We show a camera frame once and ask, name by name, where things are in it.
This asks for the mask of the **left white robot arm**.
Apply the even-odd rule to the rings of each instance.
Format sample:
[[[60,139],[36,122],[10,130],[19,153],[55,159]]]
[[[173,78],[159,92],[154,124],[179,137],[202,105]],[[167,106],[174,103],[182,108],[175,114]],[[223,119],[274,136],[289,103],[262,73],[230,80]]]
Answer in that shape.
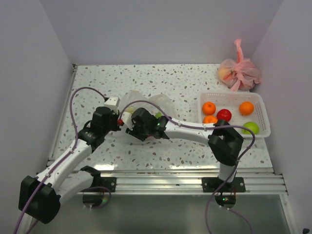
[[[43,224],[51,222],[58,214],[62,203],[80,191],[110,193],[109,185],[100,178],[93,167],[82,167],[77,176],[70,173],[103,142],[111,131],[119,131],[117,105],[97,107],[92,119],[76,137],[70,147],[48,168],[35,177],[27,176],[20,185],[19,209]]]

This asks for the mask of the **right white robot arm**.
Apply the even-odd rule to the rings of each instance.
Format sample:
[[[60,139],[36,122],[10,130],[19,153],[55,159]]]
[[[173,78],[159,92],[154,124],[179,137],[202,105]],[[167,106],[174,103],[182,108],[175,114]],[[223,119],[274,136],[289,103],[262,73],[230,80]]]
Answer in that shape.
[[[244,139],[227,122],[214,125],[185,122],[166,116],[156,118],[144,108],[138,108],[132,114],[124,112],[121,121],[127,127],[126,133],[141,141],[149,137],[182,139],[209,146],[220,165],[218,188],[226,192],[234,186],[235,166]]]

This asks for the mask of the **red fruit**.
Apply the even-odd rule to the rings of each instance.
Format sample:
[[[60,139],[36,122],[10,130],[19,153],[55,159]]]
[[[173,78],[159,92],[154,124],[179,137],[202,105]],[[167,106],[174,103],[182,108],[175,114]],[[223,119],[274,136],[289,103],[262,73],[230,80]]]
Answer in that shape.
[[[221,109],[220,111],[218,111],[216,117],[218,120],[221,119],[229,122],[232,118],[232,113],[228,109]]]

